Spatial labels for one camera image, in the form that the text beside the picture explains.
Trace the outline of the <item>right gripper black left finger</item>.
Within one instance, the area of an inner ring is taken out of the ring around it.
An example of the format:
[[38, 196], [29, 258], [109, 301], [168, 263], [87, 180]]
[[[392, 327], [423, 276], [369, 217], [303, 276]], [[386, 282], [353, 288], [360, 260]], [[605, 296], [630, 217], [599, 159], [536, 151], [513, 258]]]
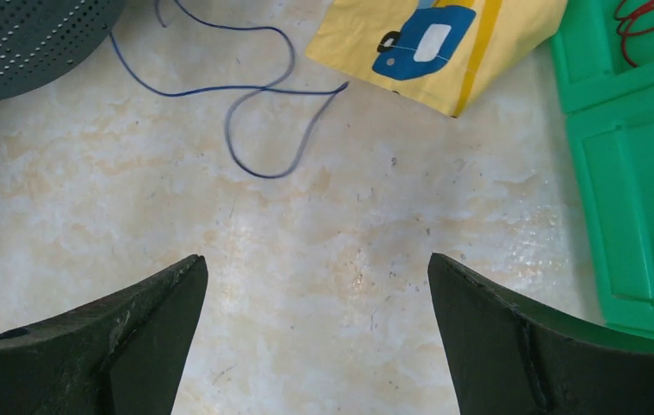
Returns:
[[0, 334], [0, 414], [169, 414], [202, 313], [192, 255], [78, 308]]

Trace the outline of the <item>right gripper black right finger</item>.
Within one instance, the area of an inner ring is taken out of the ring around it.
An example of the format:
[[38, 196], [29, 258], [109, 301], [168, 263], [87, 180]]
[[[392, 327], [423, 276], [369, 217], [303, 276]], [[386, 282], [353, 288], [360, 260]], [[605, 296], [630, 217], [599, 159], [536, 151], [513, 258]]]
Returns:
[[428, 283], [463, 414], [654, 414], [654, 340], [497, 284], [443, 254]]

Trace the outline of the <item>grey plastic cable spool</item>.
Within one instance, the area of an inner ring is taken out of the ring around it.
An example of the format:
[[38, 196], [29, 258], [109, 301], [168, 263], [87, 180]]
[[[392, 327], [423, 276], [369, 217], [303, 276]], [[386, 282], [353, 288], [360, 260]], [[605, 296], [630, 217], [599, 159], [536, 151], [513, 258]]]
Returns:
[[120, 18], [120, 0], [0, 0], [0, 100], [81, 64]]

